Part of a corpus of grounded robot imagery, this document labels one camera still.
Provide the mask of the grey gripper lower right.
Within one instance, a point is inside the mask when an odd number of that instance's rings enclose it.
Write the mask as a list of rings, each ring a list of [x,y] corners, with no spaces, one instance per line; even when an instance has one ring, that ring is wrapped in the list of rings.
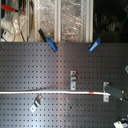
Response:
[[[128,101],[128,93],[113,86],[107,85],[105,91],[119,100]],[[128,128],[128,115],[114,123],[115,128]]]

